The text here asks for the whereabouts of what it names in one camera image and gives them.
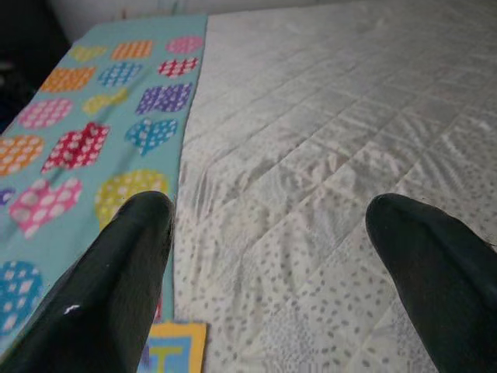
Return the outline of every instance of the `pink heart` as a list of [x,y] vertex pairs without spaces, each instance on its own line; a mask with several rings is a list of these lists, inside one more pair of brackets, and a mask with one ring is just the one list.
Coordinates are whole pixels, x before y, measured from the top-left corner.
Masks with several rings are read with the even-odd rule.
[[72,101],[69,99],[46,99],[24,108],[19,115],[19,122],[25,128],[45,128],[63,120],[71,109]]
[[29,239],[43,224],[73,208],[82,191],[82,182],[71,178],[56,190],[38,179],[9,208],[9,214]]
[[202,37],[178,37],[169,41],[165,49],[171,53],[188,54],[196,51],[202,45]]

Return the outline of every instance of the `orange heart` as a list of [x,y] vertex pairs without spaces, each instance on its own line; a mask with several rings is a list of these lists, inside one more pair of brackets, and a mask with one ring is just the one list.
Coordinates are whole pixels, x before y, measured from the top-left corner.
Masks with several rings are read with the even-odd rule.
[[43,151],[43,139],[20,135],[0,138],[0,176],[16,173],[34,161]]

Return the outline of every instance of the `mattress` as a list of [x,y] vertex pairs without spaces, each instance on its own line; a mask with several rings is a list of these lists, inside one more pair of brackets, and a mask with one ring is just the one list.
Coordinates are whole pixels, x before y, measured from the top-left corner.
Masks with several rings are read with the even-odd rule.
[[174,272],[206,371],[436,371],[364,214],[401,193],[497,242],[496,24],[482,0],[209,18]]

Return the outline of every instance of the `red heart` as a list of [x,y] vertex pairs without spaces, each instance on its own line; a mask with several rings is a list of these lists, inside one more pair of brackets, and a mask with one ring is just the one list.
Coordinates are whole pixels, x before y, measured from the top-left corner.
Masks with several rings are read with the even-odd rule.
[[88,123],[83,131],[68,132],[54,146],[41,172],[54,167],[76,169],[94,164],[108,133],[108,127],[95,123]]

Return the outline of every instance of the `blue heart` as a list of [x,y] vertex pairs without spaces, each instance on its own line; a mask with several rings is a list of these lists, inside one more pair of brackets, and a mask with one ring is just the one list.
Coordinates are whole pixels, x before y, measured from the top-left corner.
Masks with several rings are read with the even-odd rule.
[[36,308],[41,274],[28,262],[5,262],[0,267],[0,336],[9,335]]
[[178,124],[176,119],[152,122],[151,119],[145,118],[131,126],[124,139],[136,146],[140,154],[144,156],[174,136],[178,130]]

